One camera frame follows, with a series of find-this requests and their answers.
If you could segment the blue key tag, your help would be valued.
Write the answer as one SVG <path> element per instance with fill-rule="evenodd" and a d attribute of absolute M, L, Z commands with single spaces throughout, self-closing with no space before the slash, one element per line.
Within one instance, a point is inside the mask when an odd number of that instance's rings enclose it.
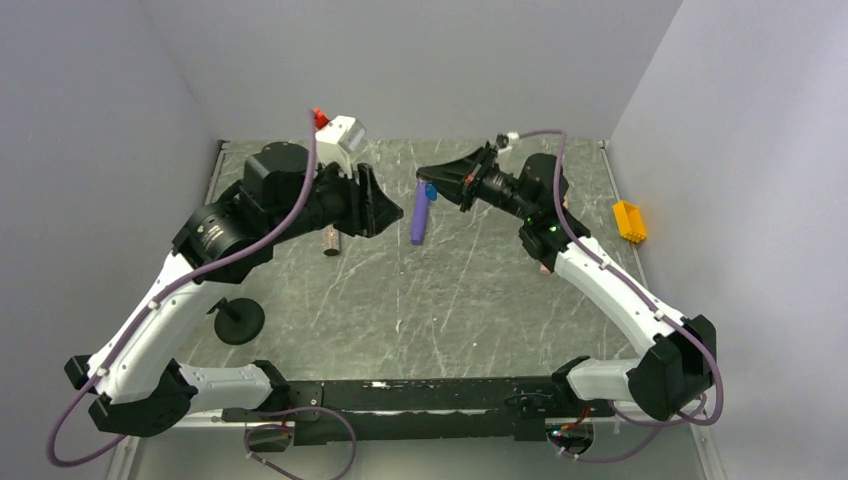
<path fill-rule="evenodd" d="M 438 190 L 429 182 L 425 183 L 425 196 L 430 202 L 435 202 L 438 199 Z"/>

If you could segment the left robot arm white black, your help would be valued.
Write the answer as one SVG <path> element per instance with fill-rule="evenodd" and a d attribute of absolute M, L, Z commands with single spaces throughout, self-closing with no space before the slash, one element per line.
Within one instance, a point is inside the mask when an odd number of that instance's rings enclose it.
<path fill-rule="evenodd" d="M 245 162 L 240 180 L 181 227 L 155 284 L 110 342 L 66 364 L 72 384 L 94 395 L 88 413 L 96 428 L 152 437 L 209 410 L 279 417 L 290 387 L 271 362 L 199 368 L 178 362 L 177 351 L 254 268 L 272 259 L 277 244 L 327 226 L 372 238 L 402 215 L 370 165 L 346 175 L 301 145 L 265 145 Z"/>

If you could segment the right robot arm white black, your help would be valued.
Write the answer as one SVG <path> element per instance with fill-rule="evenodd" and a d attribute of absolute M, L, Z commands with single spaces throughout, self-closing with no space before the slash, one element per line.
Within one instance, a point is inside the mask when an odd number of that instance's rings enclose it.
<path fill-rule="evenodd" d="M 491 145 L 443 164 L 417 169 L 438 195 L 466 211 L 482 201 L 521 220 L 527 254 L 577 287 L 628 339 L 631 360 L 576 358 L 551 376 L 553 406 L 578 414 L 590 401 L 631 402 L 667 422 L 716 384 L 716 331 L 660 301 L 608 254 L 564 207 L 562 159 L 529 156 L 518 175 L 501 170 Z"/>

